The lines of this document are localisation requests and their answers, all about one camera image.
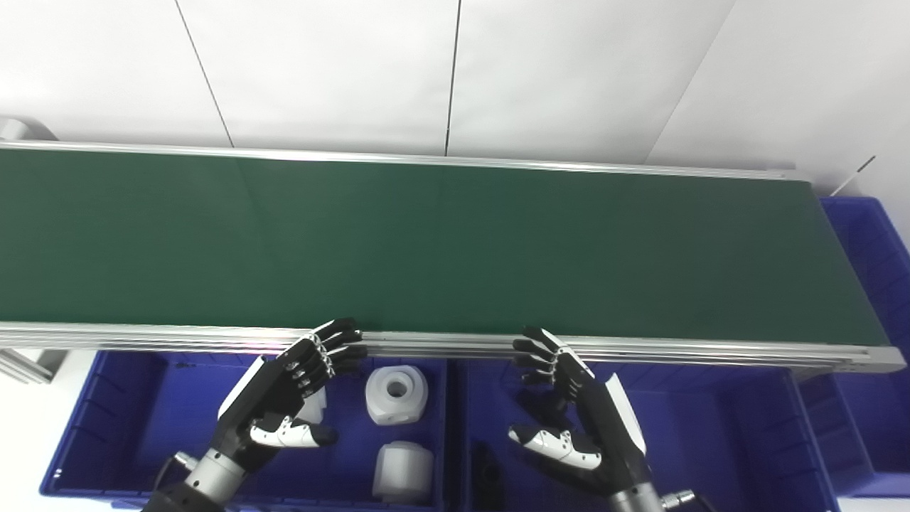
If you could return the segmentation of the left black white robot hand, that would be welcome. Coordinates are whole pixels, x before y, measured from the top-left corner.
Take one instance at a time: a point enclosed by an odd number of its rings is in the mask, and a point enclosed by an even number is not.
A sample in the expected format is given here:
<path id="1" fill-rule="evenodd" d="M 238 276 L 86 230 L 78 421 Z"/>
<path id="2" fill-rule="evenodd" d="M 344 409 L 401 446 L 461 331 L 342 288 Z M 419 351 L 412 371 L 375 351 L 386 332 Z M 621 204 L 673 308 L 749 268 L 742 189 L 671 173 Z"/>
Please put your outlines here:
<path id="1" fill-rule="evenodd" d="M 298 414 L 329 380 L 360 368 L 368 352 L 361 341 L 354 318 L 340 318 L 316 327 L 272 359 L 257 358 L 219 410 L 209 443 L 212 457 L 252 474 L 279 450 L 337 443 L 334 428 Z"/>

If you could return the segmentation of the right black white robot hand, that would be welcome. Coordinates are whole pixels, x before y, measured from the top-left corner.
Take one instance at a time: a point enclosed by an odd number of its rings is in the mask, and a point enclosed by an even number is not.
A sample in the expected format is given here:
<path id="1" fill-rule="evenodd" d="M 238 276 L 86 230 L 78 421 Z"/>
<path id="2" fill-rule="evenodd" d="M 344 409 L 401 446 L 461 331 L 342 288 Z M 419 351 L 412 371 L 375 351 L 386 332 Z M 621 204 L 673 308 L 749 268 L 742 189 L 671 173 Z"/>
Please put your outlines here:
<path id="1" fill-rule="evenodd" d="M 544 474 L 595 495 L 638 493 L 651 482 L 646 444 L 616 376 L 601 381 L 578 353 L 546 329 L 526 326 L 513 340 L 526 387 L 550 385 L 556 401 L 538 425 L 514 422 L 509 438 L 540 458 Z"/>

